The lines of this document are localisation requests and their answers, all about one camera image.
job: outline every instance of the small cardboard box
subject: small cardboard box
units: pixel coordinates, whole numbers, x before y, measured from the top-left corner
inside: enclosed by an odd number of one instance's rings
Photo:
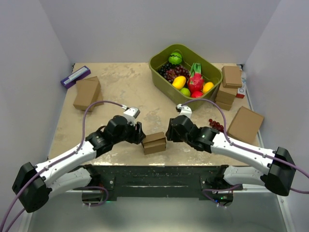
[[[222,96],[217,96],[215,99],[216,102],[221,102],[224,104],[228,104],[228,105],[232,105],[234,102],[234,99],[230,99],[230,98],[224,98]]]
[[[232,108],[232,105],[229,105],[229,104],[225,104],[225,103],[222,103],[222,102],[219,102],[219,101],[216,101],[215,102],[221,109],[224,109],[224,110],[230,110]]]
[[[77,82],[76,82],[77,92],[78,92],[78,90],[80,89],[81,85],[83,85],[83,81],[86,81],[86,80],[91,80],[91,81],[98,81],[98,82],[100,82],[97,76],[94,76],[94,77],[90,77],[90,78],[87,78],[87,79],[83,79],[83,80],[77,81]],[[97,98],[96,102],[102,101],[102,100],[103,100],[103,95],[102,95],[102,92],[100,91],[100,92],[98,93],[98,98]],[[103,105],[103,104],[104,104],[104,103],[98,103],[98,104],[95,105],[95,107],[96,107],[96,106],[99,106],[99,105]]]
[[[237,94],[236,88],[225,88],[223,87],[223,83],[221,82],[217,96],[234,101],[236,94]]]
[[[142,141],[144,148],[144,154],[149,155],[159,151],[165,151],[166,138],[163,132],[146,135],[146,138]]]
[[[263,119],[264,117],[262,115],[242,106],[231,122],[227,134],[234,139],[252,144]]]
[[[79,110],[86,110],[87,107],[98,99],[101,90],[100,82],[93,80],[83,80],[78,84],[78,93],[73,103],[74,107]]]
[[[223,87],[225,88],[241,88],[241,73],[238,66],[223,66]]]

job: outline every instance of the white enclosure wall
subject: white enclosure wall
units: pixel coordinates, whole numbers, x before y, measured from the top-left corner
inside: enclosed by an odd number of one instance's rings
[[[38,0],[1,1],[0,31],[2,219],[20,166],[47,158],[65,96],[59,82],[71,66]]]
[[[287,148],[309,172],[309,2],[282,0],[245,63],[254,109],[265,115],[265,146]],[[309,190],[297,174],[293,187]],[[298,232],[309,230],[308,195],[291,193],[289,207]]]
[[[73,62],[148,62],[181,43],[244,63],[280,0],[40,0]]]

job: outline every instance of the olive green plastic bin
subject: olive green plastic bin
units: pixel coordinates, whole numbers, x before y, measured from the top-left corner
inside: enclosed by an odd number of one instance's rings
[[[214,87],[202,96],[202,98],[209,99],[216,87],[221,83],[222,73],[211,63],[182,44],[171,45],[150,59],[149,68],[151,69],[154,85],[176,104],[185,103],[189,100],[195,99],[183,95],[178,89],[172,86],[157,72],[157,70],[159,70],[164,64],[168,62],[169,56],[172,52],[179,52],[183,56],[183,61],[181,64],[188,70],[191,69],[191,65],[193,63],[201,64],[202,76],[205,82],[211,81],[214,84]],[[188,106],[192,110],[196,110],[203,103],[204,101],[195,101],[189,103]]]

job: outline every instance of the lime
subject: lime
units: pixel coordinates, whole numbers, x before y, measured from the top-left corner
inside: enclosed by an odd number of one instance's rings
[[[191,96],[191,93],[190,93],[190,90],[187,89],[187,88],[182,88],[180,90],[181,93],[183,93],[183,95],[187,96],[187,97],[190,97]]]

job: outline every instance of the purple package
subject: purple package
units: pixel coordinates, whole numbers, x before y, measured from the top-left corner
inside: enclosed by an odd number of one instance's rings
[[[76,81],[84,79],[90,73],[91,73],[90,69],[88,69],[86,66],[83,66],[76,72],[72,73],[71,75],[61,80],[60,82],[66,89],[68,89],[71,86],[75,85]]]

